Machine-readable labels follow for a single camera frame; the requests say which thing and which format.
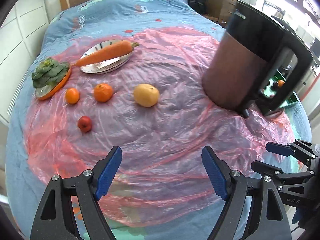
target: carrot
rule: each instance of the carrot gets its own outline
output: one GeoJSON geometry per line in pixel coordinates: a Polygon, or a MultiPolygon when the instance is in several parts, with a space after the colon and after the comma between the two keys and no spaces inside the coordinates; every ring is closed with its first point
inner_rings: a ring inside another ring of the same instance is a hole
{"type": "Polygon", "coordinates": [[[78,67],[81,67],[89,64],[99,63],[116,57],[122,57],[133,52],[133,49],[137,46],[139,46],[139,43],[137,42],[119,41],[79,59],[76,62],[76,65],[78,67]]]}

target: white wardrobe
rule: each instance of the white wardrobe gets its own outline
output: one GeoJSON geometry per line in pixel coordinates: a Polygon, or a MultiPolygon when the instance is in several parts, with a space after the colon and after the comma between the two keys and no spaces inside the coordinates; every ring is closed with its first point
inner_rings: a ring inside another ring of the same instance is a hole
{"type": "Polygon", "coordinates": [[[48,25],[44,0],[18,0],[0,27],[0,121],[6,125],[48,25]]]}

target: tangerine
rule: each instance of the tangerine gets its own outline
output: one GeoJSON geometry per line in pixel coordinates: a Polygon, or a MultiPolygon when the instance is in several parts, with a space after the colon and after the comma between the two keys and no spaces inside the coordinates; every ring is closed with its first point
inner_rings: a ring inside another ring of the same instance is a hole
{"type": "Polygon", "coordinates": [[[79,101],[80,93],[76,88],[69,88],[66,91],[65,99],[69,104],[76,104],[79,101]]]}
{"type": "Polygon", "coordinates": [[[96,85],[93,90],[93,96],[98,102],[107,102],[113,95],[113,89],[106,83],[96,85]]]}
{"type": "Polygon", "coordinates": [[[280,79],[280,80],[278,81],[279,87],[282,87],[282,86],[284,85],[284,83],[285,83],[285,82],[280,79]]]}

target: bed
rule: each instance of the bed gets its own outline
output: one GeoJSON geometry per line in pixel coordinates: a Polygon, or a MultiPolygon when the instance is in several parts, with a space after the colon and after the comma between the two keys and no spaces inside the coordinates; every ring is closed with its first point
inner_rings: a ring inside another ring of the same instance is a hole
{"type": "MultiPolygon", "coordinates": [[[[26,236],[50,177],[78,175],[103,158],[111,145],[122,148],[124,161],[100,205],[117,239],[207,239],[224,203],[214,194],[201,164],[201,148],[206,145],[246,175],[256,176],[249,168],[254,159],[285,172],[301,169],[294,159],[264,150],[269,140],[311,140],[300,102],[269,118],[253,105],[245,120],[203,94],[201,74],[225,29],[184,0],[60,1],[66,10],[52,20],[28,76],[49,56],[72,63],[104,40],[125,38],[141,45],[126,65],[109,74],[93,77],[73,69],[66,86],[42,103],[34,99],[31,78],[26,78],[12,112],[6,152],[10,207],[26,236]],[[132,101],[130,87],[142,81],[159,87],[162,103],[155,110],[137,110],[132,101]],[[93,102],[91,90],[97,82],[117,87],[110,102],[117,107],[105,110],[93,102]],[[81,104],[74,108],[63,100],[71,86],[84,88],[81,104]],[[84,114],[99,124],[86,137],[72,126],[84,114]],[[169,121],[162,122],[166,114],[169,121]]],[[[235,239],[244,230],[249,207],[250,199],[235,239]]],[[[73,208],[80,235],[88,239],[76,200],[73,208]]]]}

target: small red fruit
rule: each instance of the small red fruit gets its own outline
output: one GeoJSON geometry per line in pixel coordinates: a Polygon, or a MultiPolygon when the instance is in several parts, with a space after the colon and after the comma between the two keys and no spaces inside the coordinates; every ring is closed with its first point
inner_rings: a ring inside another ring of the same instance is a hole
{"type": "Polygon", "coordinates": [[[92,129],[92,121],[90,117],[84,115],[78,121],[78,127],[82,132],[89,132],[92,129]]]}

